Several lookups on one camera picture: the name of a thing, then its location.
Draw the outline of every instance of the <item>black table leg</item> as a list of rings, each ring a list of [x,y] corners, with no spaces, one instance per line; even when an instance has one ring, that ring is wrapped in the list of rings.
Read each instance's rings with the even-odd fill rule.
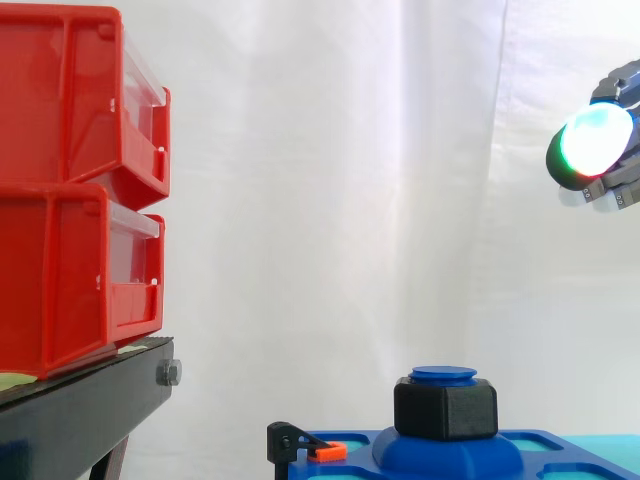
[[[129,437],[125,437],[91,469],[89,480],[118,480]]]

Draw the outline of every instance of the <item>small orange part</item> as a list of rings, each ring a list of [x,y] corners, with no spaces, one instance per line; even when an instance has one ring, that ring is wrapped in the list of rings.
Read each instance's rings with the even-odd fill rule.
[[[338,460],[347,459],[347,446],[340,442],[327,442],[331,448],[319,448],[315,451],[315,455],[309,452],[307,458],[312,462],[325,463],[337,462]]]

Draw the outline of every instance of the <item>black hexagonal block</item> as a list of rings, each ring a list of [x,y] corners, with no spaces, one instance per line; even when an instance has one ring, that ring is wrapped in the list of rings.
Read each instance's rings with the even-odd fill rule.
[[[394,389],[395,428],[401,435],[454,441],[498,433],[496,391],[477,379],[469,386],[434,386],[401,378]]]

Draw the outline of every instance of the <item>black shelf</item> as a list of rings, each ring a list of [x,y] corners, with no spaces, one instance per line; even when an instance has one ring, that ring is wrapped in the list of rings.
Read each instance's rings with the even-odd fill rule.
[[[128,435],[172,390],[162,376],[173,339],[133,345],[146,348],[0,392],[1,480],[75,480],[94,465],[92,479],[117,478],[105,463],[121,463]]]

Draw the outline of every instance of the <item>metal bolt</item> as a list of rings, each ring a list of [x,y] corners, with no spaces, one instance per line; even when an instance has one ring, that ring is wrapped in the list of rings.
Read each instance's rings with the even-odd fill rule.
[[[175,387],[182,379],[182,362],[180,360],[165,360],[162,364],[160,383],[167,387]]]

